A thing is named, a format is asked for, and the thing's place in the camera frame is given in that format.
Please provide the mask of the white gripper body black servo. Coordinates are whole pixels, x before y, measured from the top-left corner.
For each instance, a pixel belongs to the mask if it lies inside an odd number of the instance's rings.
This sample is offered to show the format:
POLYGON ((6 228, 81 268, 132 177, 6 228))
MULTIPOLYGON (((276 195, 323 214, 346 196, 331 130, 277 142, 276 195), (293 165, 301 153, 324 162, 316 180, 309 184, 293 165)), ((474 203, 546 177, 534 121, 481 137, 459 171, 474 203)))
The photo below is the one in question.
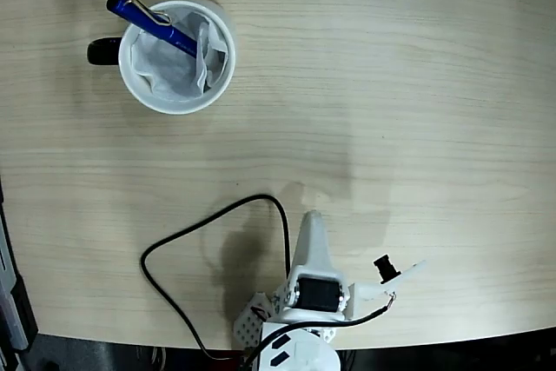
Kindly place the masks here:
POLYGON ((335 278, 297 276, 274 293, 272 322, 345 321, 348 286, 335 278))

